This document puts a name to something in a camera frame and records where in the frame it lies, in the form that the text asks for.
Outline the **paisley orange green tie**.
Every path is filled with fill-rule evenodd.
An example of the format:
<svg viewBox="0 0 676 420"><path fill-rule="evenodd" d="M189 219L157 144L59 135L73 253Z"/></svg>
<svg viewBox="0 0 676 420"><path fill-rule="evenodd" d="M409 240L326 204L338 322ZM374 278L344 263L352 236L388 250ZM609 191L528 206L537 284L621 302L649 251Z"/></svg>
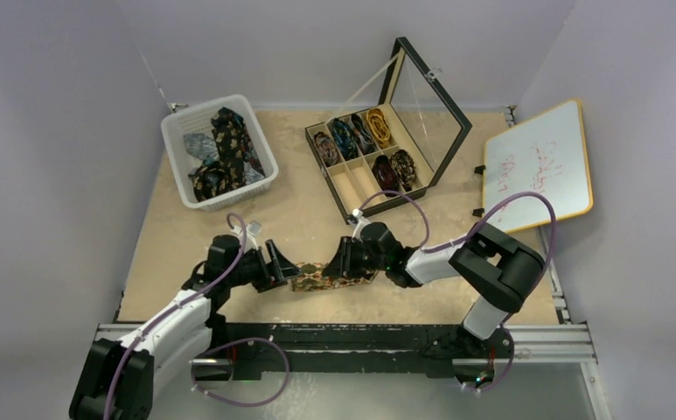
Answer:
<svg viewBox="0 0 676 420"><path fill-rule="evenodd" d="M298 262L296 266L301 270L301 274L291 278L289 282L290 289L294 292L330 291L365 285L372 283L377 276L376 272L357 278L324 276L326 264L320 262Z"/></svg>

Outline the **black tie organizer box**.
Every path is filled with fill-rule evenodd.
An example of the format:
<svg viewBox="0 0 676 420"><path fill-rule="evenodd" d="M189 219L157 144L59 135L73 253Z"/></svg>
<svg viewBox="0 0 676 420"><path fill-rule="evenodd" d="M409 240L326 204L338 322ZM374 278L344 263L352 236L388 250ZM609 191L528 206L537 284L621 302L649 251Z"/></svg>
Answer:
<svg viewBox="0 0 676 420"><path fill-rule="evenodd" d="M323 121L304 130L343 220L375 215L436 186L472 123L410 40L394 41L388 62Z"/></svg>

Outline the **white plastic basket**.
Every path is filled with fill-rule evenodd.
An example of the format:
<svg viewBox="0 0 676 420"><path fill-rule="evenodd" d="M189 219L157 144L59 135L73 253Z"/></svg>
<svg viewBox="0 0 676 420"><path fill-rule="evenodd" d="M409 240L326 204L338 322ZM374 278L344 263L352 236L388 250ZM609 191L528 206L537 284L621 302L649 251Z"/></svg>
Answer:
<svg viewBox="0 0 676 420"><path fill-rule="evenodd" d="M186 207L213 211L267 191L279 174L247 98L233 94L193 105L161 122Z"/></svg>

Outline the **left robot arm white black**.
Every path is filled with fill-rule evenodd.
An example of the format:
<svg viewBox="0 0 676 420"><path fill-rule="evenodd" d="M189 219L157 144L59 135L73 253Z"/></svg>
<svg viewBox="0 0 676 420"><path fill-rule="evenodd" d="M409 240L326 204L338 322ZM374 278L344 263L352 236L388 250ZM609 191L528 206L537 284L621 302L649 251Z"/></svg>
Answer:
<svg viewBox="0 0 676 420"><path fill-rule="evenodd" d="M155 317L119 339L92 343L69 407L72 419L145 419L159 391L197 357L215 358L228 348L270 338L229 338L219 308L234 287L264 292L284 286L302 271L268 240L248 244L243 234L213 239L181 291Z"/></svg>

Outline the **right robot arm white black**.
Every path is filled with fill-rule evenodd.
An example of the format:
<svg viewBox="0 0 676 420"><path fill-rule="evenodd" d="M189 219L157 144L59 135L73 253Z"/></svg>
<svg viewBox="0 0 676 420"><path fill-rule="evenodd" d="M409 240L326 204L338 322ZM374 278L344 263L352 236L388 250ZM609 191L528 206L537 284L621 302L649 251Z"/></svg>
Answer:
<svg viewBox="0 0 676 420"><path fill-rule="evenodd" d="M357 238L344 236L325 277L369 278L378 271L401 288L417 288L435 280L463 278L478 294L458 332L460 349L478 356L492 343L492 334L520 311L541 280L545 259L534 249L486 223L478 223L458 246L430 252L402 245L386 224L365 225Z"/></svg>

